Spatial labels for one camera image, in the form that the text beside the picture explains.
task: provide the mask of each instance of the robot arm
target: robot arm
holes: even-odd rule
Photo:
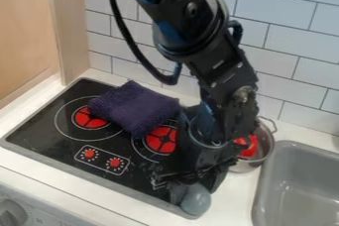
[[[116,1],[111,0],[118,26],[133,53],[155,78],[167,84],[177,83],[181,65],[185,64],[198,79],[201,90],[201,104],[182,114],[183,131],[179,138],[186,169],[158,170],[155,182],[162,182],[169,175],[177,177],[180,171],[195,172],[196,175],[209,170],[225,171],[239,153],[233,140],[254,133],[259,111],[256,102],[258,79],[238,47],[241,25],[229,21],[223,0],[136,1],[154,21],[157,49],[177,66],[172,76],[158,73],[138,52],[117,13]],[[215,189],[218,181],[207,188]]]

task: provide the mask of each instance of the gray knob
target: gray knob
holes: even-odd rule
[[[18,203],[9,199],[0,203],[0,226],[22,226],[27,219],[26,211]]]

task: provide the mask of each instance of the tile backsplash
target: tile backsplash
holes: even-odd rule
[[[260,79],[261,114],[339,136],[339,0],[225,0],[243,24],[241,48]],[[141,51],[170,73],[173,63],[154,48],[151,20],[134,0],[118,4]],[[117,29],[108,0],[85,0],[93,68],[198,97],[183,71],[165,86],[137,62]]]

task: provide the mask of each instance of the folded towel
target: folded towel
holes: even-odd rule
[[[180,109],[178,100],[129,81],[89,101],[94,116],[121,126],[136,138],[148,135]]]

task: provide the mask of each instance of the sink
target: sink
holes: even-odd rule
[[[276,143],[263,166],[254,226],[339,226],[339,154]]]

